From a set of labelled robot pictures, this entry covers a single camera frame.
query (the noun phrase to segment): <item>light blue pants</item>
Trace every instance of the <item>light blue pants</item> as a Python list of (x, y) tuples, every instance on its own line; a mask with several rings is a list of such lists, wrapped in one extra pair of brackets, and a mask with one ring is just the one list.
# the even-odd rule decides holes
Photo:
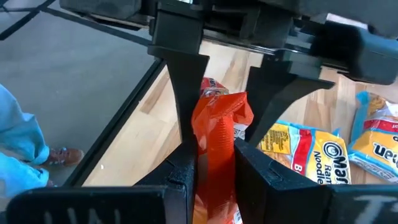
[[(22, 156), (30, 165), (42, 164), (50, 152), (35, 116), (23, 113), (14, 96), (1, 84), (0, 147)], [(48, 179), (45, 169), (35, 169), (0, 152), (0, 197), (44, 187)]]

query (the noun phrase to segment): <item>plastic wrapper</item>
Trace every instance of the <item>plastic wrapper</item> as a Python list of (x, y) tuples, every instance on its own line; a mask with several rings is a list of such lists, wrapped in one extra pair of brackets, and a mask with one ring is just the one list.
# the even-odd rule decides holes
[(398, 184), (398, 104), (372, 93), (357, 94), (358, 107), (349, 159), (366, 171)]
[(242, 223), (235, 194), (234, 138), (244, 137), (252, 119), (246, 93), (228, 94), (214, 79), (203, 79), (192, 116), (198, 141), (193, 223)]
[(318, 184), (350, 184), (344, 139), (319, 129), (278, 121), (259, 149), (286, 167)]

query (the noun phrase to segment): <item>yellow noodle package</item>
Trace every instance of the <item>yellow noodle package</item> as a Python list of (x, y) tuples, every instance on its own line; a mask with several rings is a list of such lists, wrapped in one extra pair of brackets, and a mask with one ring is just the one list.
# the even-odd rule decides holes
[(398, 184), (398, 104), (372, 93), (357, 94), (349, 159), (366, 171)]
[(351, 183), (346, 146), (337, 134), (278, 121), (259, 149), (318, 184)]

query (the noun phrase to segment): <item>orange snack bag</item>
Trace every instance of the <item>orange snack bag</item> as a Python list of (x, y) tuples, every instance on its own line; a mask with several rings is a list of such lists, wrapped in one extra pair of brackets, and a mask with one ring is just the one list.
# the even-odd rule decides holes
[(203, 79), (192, 116), (198, 141), (193, 223), (242, 223), (235, 196), (234, 138), (244, 137), (252, 119), (246, 93), (228, 94), (214, 79)]

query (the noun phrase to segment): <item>person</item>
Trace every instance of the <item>person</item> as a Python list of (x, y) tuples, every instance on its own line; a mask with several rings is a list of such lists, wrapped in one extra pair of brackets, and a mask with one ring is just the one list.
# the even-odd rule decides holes
[(73, 166), (84, 156), (79, 149), (48, 147), (35, 116), (22, 112), (15, 97), (1, 84), (0, 148), (23, 157), (20, 161), (0, 151), (0, 197), (5, 198), (29, 189), (53, 187), (49, 172), (37, 166)]

